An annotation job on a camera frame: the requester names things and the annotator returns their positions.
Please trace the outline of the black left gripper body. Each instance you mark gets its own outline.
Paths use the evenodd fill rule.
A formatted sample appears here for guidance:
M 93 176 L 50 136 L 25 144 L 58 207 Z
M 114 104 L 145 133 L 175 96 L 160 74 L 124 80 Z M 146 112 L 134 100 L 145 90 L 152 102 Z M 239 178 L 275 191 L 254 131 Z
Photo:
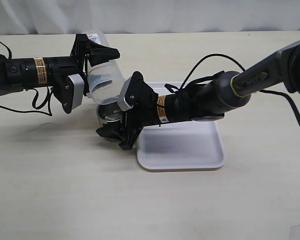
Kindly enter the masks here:
M 69 56 L 47 57 L 49 70 L 49 84 L 53 88 L 54 97 L 61 103 L 66 114 L 70 114 L 66 103 L 66 78 L 73 74 L 80 74 L 84 81 L 83 97 L 89 91 L 87 74 L 88 64 L 85 61 L 89 56 L 89 39 L 85 33 L 75 35 L 74 43 Z

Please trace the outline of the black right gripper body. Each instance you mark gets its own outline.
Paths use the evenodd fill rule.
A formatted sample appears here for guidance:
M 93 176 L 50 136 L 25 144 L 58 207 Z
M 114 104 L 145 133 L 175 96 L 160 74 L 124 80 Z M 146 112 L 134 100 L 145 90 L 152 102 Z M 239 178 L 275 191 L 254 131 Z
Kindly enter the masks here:
M 122 111 L 121 121 L 123 140 L 119 146 L 124 151 L 133 148 L 144 127 L 159 124 L 157 113 L 159 94 L 145 83 L 143 75 L 139 71 L 133 72 L 131 77 L 127 97 L 128 102 L 133 104 L 133 108 Z

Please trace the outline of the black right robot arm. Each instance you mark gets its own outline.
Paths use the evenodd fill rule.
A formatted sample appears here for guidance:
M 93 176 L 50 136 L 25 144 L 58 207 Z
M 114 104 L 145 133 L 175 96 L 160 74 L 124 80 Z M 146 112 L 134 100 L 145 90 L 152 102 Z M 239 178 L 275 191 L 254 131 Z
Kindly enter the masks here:
M 180 87 L 166 84 L 166 95 L 156 93 L 143 75 L 135 71 L 118 97 L 118 119 L 106 121 L 96 133 L 118 141 L 119 147 L 127 151 L 145 127 L 217 121 L 225 113 L 245 106 L 253 93 L 269 94 L 271 87 L 278 84 L 284 84 L 290 94 L 300 94 L 300 40 L 241 72 L 220 71 L 194 80 L 185 79 Z

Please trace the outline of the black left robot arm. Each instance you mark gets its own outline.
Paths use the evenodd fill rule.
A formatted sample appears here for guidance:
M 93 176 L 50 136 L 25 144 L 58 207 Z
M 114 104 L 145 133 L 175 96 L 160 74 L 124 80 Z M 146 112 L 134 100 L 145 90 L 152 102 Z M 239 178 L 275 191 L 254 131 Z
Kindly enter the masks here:
M 13 58 L 0 54 L 0 96 L 44 88 L 45 102 L 54 96 L 65 113 L 82 104 L 89 93 L 88 66 L 118 59 L 118 49 L 93 42 L 84 33 L 76 34 L 68 56 Z

